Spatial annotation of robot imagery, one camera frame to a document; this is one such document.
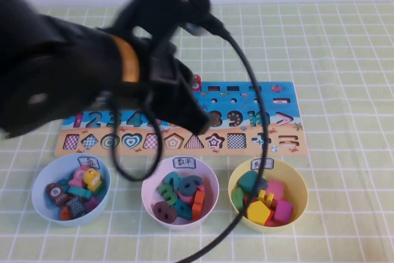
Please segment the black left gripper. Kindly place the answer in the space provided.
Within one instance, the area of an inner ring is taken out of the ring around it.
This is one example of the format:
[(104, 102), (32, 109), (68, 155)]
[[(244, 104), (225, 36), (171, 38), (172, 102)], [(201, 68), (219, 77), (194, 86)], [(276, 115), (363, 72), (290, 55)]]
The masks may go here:
[(194, 98), (193, 73), (172, 50), (148, 51), (144, 56), (147, 96), (144, 115), (148, 119), (172, 121), (192, 134), (204, 134), (212, 118)]

